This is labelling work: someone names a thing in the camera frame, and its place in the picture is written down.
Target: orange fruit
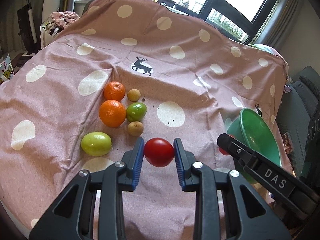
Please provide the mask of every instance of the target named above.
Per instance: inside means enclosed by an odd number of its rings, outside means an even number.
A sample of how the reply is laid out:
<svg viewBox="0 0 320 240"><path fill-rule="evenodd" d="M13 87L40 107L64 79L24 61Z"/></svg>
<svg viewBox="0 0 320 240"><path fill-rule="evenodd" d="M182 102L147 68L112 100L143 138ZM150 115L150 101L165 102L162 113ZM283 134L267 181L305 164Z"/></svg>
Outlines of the orange fruit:
<svg viewBox="0 0 320 240"><path fill-rule="evenodd" d="M119 127L125 120L127 111L123 104L116 100L108 100L99 108L99 117L108 127Z"/></svg>
<svg viewBox="0 0 320 240"><path fill-rule="evenodd" d="M104 87L103 95L106 100L116 100L120 102L125 96L124 85L117 81L112 81Z"/></svg>

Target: pink cloth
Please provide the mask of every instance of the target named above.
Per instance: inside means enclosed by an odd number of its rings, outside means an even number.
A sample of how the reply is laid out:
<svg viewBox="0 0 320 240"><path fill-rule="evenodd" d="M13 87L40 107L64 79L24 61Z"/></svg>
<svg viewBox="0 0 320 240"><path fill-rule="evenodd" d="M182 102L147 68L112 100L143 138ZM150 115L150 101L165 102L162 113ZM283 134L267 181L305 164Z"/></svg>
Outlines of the pink cloth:
<svg viewBox="0 0 320 240"><path fill-rule="evenodd" d="M113 80L145 97L145 141L180 137L212 169L234 168L232 157L220 154L217 137L243 107L259 104L291 171L275 123L284 70L280 57L151 0L96 0L0 86L0 198L31 229L82 168L102 170L132 149L136 139L127 121L109 128L98 117L103 87ZM82 151L81 139L93 131L111 136L109 154ZM128 240L192 238L195 194L182 192L174 162L156 168L144 160L139 185L124 193L123 207Z"/></svg>
<svg viewBox="0 0 320 240"><path fill-rule="evenodd" d="M58 26L62 26L63 29L80 18L76 12L53 12L50 14L50 17L53 22Z"/></svg>

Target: small brown fruit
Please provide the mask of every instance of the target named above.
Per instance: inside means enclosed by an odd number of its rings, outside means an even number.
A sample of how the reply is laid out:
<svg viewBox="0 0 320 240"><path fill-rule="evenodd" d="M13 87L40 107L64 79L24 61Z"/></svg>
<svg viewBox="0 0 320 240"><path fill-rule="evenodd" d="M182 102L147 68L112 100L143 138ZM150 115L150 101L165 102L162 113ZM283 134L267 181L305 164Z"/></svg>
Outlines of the small brown fruit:
<svg viewBox="0 0 320 240"><path fill-rule="evenodd" d="M143 133L143 124L140 122L131 122L128 125L128 133L131 136L138 137Z"/></svg>
<svg viewBox="0 0 320 240"><path fill-rule="evenodd" d="M139 98L141 97L141 93L139 90L137 89L131 89L128 94L127 97L130 101L132 102L137 102L139 100Z"/></svg>

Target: black deer print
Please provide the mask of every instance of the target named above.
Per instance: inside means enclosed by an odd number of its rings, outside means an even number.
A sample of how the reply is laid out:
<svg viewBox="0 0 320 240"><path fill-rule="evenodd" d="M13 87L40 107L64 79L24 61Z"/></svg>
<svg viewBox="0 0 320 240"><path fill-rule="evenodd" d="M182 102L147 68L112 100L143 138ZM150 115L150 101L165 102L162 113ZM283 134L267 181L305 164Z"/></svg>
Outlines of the black deer print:
<svg viewBox="0 0 320 240"><path fill-rule="evenodd" d="M134 71L137 71L138 69L142 69L144 70L144 74L149 73L149 76L151 76L151 67L146 67L144 65L142 65L143 61L147 61L147 59L143 58L140 59L140 57L137 57L137 61L134 63L134 65L132 66L132 69Z"/></svg>
<svg viewBox="0 0 320 240"><path fill-rule="evenodd" d="M259 105L256 104L255 107L256 107L256 109L257 109L257 111L258 111L258 115L260 115L260 116L262 117L262 112L261 112L261 110L259 109Z"/></svg>

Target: green fruit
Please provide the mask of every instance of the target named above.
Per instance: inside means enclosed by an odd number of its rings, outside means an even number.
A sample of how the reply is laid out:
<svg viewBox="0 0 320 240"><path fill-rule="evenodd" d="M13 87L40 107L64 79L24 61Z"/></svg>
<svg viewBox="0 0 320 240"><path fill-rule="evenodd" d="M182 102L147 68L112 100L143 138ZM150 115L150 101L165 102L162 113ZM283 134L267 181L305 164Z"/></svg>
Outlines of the green fruit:
<svg viewBox="0 0 320 240"><path fill-rule="evenodd" d="M91 132L82 138L81 148L89 155L102 156L110 152L111 138L103 132Z"/></svg>
<svg viewBox="0 0 320 240"><path fill-rule="evenodd" d="M146 115L147 107L144 103L133 103L127 108L127 120L129 122L140 122Z"/></svg>

